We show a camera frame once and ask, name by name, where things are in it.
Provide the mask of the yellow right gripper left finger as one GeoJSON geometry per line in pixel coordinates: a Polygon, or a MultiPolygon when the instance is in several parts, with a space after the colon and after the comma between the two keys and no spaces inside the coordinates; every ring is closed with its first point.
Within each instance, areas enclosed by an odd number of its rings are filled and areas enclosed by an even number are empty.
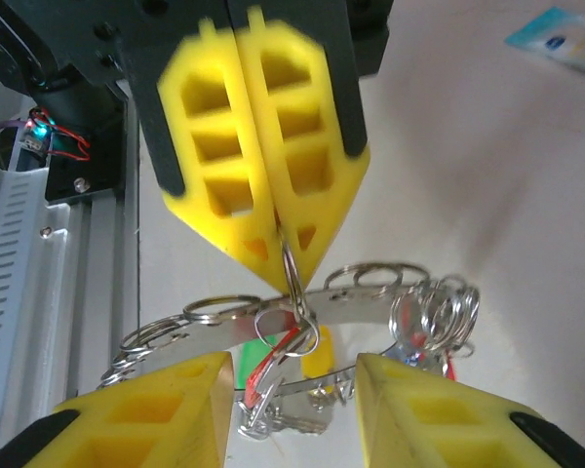
{"type": "Polygon", "coordinates": [[[214,352],[58,405],[0,448],[0,467],[220,467],[234,401],[214,352]]]}

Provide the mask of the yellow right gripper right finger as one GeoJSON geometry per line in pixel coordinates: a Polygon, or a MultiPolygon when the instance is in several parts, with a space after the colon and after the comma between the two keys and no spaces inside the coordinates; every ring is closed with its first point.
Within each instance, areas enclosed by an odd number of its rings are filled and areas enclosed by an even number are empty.
{"type": "Polygon", "coordinates": [[[376,354],[356,361],[367,467],[585,467],[585,448],[533,409],[376,354]]]}

